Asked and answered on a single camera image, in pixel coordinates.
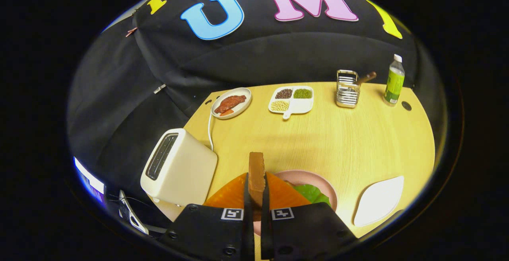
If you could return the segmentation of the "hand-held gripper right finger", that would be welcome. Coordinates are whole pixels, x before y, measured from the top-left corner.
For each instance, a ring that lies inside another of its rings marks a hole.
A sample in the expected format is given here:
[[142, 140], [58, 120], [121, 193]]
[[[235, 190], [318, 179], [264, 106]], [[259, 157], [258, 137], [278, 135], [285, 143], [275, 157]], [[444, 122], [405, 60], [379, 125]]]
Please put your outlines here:
[[271, 261], [334, 261], [358, 244], [358, 238], [326, 203], [269, 209], [263, 193], [260, 257]]

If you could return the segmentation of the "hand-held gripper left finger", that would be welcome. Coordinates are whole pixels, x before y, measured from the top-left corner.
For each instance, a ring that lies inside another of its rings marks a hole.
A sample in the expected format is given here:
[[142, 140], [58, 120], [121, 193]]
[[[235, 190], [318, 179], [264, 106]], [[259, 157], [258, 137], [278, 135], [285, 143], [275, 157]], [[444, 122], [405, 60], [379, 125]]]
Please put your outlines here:
[[189, 204], [159, 238], [180, 261], [254, 261], [253, 209], [244, 176], [243, 207]]

